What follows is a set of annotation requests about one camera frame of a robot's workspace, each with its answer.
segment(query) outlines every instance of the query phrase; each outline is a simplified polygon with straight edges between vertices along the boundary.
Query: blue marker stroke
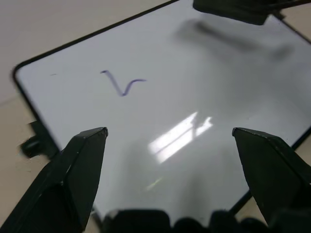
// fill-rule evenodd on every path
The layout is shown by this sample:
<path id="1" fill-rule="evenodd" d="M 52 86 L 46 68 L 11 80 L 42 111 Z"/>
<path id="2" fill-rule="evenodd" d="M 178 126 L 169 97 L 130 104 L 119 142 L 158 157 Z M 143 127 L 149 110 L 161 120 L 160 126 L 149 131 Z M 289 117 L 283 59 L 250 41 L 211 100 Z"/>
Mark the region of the blue marker stroke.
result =
<path id="1" fill-rule="evenodd" d="M 114 86 L 114 88 L 116 89 L 117 93 L 119 94 L 119 96 L 124 97 L 127 96 L 127 94 L 129 93 L 131 86 L 133 83 L 135 82 L 145 82 L 145 79 L 134 79 L 132 81 L 129 82 L 129 84 L 126 86 L 126 89 L 124 92 L 121 91 L 117 81 L 115 80 L 115 78 L 113 77 L 113 75 L 108 71 L 108 70 L 103 70 L 101 72 L 101 74 L 106 74 L 107 77 L 110 79 L 110 81 L 112 82 L 112 85 Z"/>

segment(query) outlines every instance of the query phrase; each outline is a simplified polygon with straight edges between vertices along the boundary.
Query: black border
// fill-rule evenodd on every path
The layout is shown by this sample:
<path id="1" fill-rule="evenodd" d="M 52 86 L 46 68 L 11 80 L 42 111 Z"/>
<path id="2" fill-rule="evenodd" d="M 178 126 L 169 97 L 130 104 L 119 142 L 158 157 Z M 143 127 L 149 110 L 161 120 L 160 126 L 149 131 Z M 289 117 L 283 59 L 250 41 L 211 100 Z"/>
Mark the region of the black border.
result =
<path id="1" fill-rule="evenodd" d="M 149 9 L 149 10 L 143 11 L 143 12 L 141 12 L 141 13 L 139 13 L 139 14 L 136 14 L 136 15 L 134 15 L 134 16 L 132 16 L 132 17 L 126 18 L 126 19 L 124 19 L 124 20 L 122 20 L 122 21 L 120 21 L 120 22 L 114 23 L 114 24 L 112 24 L 112 25 L 110 25 L 110 26 L 108 26 L 108 27 L 105 27 L 105 28 L 103 28 L 103 29 L 99 29 L 99 30 L 97 30 L 97 31 L 95 31 L 95 32 L 93 32 L 93 33 L 91 33 L 91 34 L 85 35 L 85 36 L 83 36 L 83 37 L 81 37 L 81 38 L 79 38 L 79 39 L 76 39 L 76 40 L 73 40 L 73 41 L 68 42 L 68 43 L 66 43 L 66 44 L 63 44 L 63 45 L 61 45 L 61 46 L 59 46 L 59 47 L 57 47 L 57 48 L 55 48 L 55 49 L 52 49 L 52 50 L 50 50 L 50 51 L 48 51 L 48 52 L 45 52 L 45 53 L 43 53 L 43 54 L 41 54 L 41 55 L 35 56 L 35 57 L 33 57 L 33 58 L 30 58 L 30 59 L 28 59 L 28 60 L 26 60 L 26 61 L 24 61 L 24 62 L 21 62 L 21 63 L 19 63 L 18 65 L 16 65 L 16 66 L 14 67 L 13 71 L 12 71 L 12 79 L 13 79 L 13 82 L 15 83 L 15 85 L 17 86 L 18 90 L 20 91 L 21 95 L 23 96 L 24 100 L 26 101 L 28 107 L 31 109 L 31 111 L 32 111 L 34 117 L 36 118 L 36 120 L 39 121 L 39 122 L 41 122 L 41 123 L 43 124 L 43 121 L 42 121 L 41 117 L 39 116 L 39 114 L 37 113 L 37 111 L 35 110 L 35 107 L 32 106 L 32 103 L 30 102 L 30 98 L 28 98 L 28 96 L 27 96 L 26 92 L 23 90 L 21 84 L 18 83 L 18 81 L 17 81 L 17 76 L 16 76 L 16 74 L 17 74 L 17 71 L 18 71 L 20 68 L 22 68 L 23 66 L 26 66 L 26 65 L 28 65 L 28 64 L 30 64 L 30 63 L 32 63 L 32 62 L 35 62 L 35 61 L 37 61 L 37 60 L 40 60 L 41 58 L 47 57 L 47 56 L 49 56 L 49 55 L 51 55 L 51 54 L 53 54 L 53 53 L 56 53 L 56 52 L 58 52 L 58 51 L 60 51 L 60 50 L 63 50 L 63 49 L 65 49 L 65 48 L 68 48 L 68 47 L 70 47 L 70 46 L 72 46 L 72 45 L 75 45 L 75 44 L 81 42 L 81 41 L 87 40 L 87 39 L 89 39 L 89 38 L 91 38 L 91 37 L 93 37 L 93 36 L 95 36 L 95 35 L 104 33 L 104 32 L 106 32 L 106 31 L 108 31 L 108 30 L 110 30 L 110 29 L 112 29 L 112 28 L 118 27 L 118 26 L 120 26 L 120 25 L 122 25 L 122 24 L 124 24 L 124 23 L 126 23 L 126 22 L 129 22 L 129 21 L 131 21 L 131 20 L 133 20 L 133 19 L 136 19 L 136 18 L 138 18 L 138 17 L 141 17 L 141 16 L 143 16 L 143 15 L 146 15 L 146 14 L 148 14 L 148 13 L 150 13 L 150 12 L 153 12 L 153 11 L 155 11 L 155 10 L 158 10 L 158 9 L 160 9 L 160 8 L 162 8 L 162 7 L 165 7 L 165 6 L 167 6 L 167 5 L 170 5 L 170 4 L 172 4 L 172 3 L 174 3 L 174 2 L 177 2 L 177 1 L 179 1 L 179 0 L 170 0 L 170 1 L 168 1 L 168 2 L 166 2 L 166 3 L 163 3 L 163 4 L 159 5 L 159 6 L 156 6 L 156 7 L 153 7 L 153 8 L 151 8 L 151 9 Z M 283 20 L 284 17 L 283 17 L 282 15 L 275 15 L 275 17 L 276 17 L 281 23 L 283 23 L 285 26 L 287 26 L 289 29 L 291 29 L 293 32 L 295 32 L 298 36 L 300 36 L 300 37 L 303 38 L 305 41 L 307 41 L 309 44 L 311 44 L 311 40 L 309 40 L 307 37 L 305 37 L 302 33 L 298 32 L 298 31 L 297 31 L 294 27 L 292 27 L 290 24 L 288 24 L 287 22 L 285 22 L 285 21 Z M 305 131 L 305 133 L 292 145 L 293 150 L 296 150 L 296 149 L 305 141 L 305 139 L 306 139 L 310 134 L 311 134 L 311 126 L 310 126 L 310 128 L 308 128 L 308 129 Z M 54 143 L 54 145 L 57 147 L 57 145 L 56 145 L 56 143 L 54 142 L 54 140 L 53 140 L 53 138 L 51 137 L 51 135 L 49 135 L 49 137 L 50 137 L 51 141 Z M 251 198 L 252 198 L 252 194 L 251 194 L 250 191 L 248 191 L 246 194 L 244 194 L 243 197 L 241 197 L 241 199 L 240 199 L 229 211 L 230 211 L 232 214 L 235 215 L 235 214 L 236 214 L 236 213 L 251 199 Z M 94 216 L 95 216 L 95 218 L 97 219 L 97 221 L 96 221 L 97 224 L 100 224 L 100 223 L 98 222 L 98 220 L 100 219 L 100 218 L 99 218 L 99 215 L 98 215 L 97 213 L 94 213 Z"/>

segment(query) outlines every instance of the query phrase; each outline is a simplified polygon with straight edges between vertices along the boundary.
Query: beige table surface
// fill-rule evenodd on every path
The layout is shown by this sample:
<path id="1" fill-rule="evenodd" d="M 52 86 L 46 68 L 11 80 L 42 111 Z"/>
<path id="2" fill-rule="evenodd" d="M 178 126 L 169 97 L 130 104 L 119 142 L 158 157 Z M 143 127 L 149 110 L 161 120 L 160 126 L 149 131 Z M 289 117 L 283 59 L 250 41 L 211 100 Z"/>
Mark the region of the beige table surface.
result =
<path id="1" fill-rule="evenodd" d="M 71 5 L 73 7 L 69 7 L 69 1 L 73 2 Z M 58 6 L 61 6 L 64 2 L 66 3 L 66 6 L 59 11 L 57 11 L 58 8 L 55 6 L 51 8 L 48 0 L 31 0 L 28 2 L 33 5 L 32 7 L 28 7 L 27 14 L 31 10 L 35 12 L 37 7 L 45 13 L 32 18 L 34 23 L 30 23 L 30 30 L 23 32 L 25 33 L 23 35 L 26 36 L 18 37 L 17 42 L 14 42 L 18 43 L 17 47 L 22 52 L 14 49 L 5 50 L 10 57 L 10 62 L 7 63 L 7 70 L 10 70 L 22 60 L 46 52 L 166 1 L 56 1 L 55 4 L 59 4 Z M 16 9 L 16 14 L 26 13 L 19 8 Z M 288 23 L 306 37 L 311 38 L 311 4 L 284 10 L 283 14 L 287 16 L 286 21 Z M 12 30 L 18 30 L 18 27 L 13 27 Z M 2 91 L 3 85 L 0 79 L 0 93 Z M 6 101 L 0 103 L 0 225 L 5 221 L 16 203 L 47 162 L 42 156 L 28 160 L 18 153 L 18 145 L 32 135 L 27 124 L 33 120 L 33 116 L 18 94 L 13 94 L 10 99 L 6 98 Z M 311 164 L 311 137 L 298 148 L 297 153 L 307 163 Z M 237 214 L 239 219 L 245 216 L 255 216 L 262 219 L 253 199 Z M 93 220 L 89 221 L 86 232 L 98 232 Z"/>

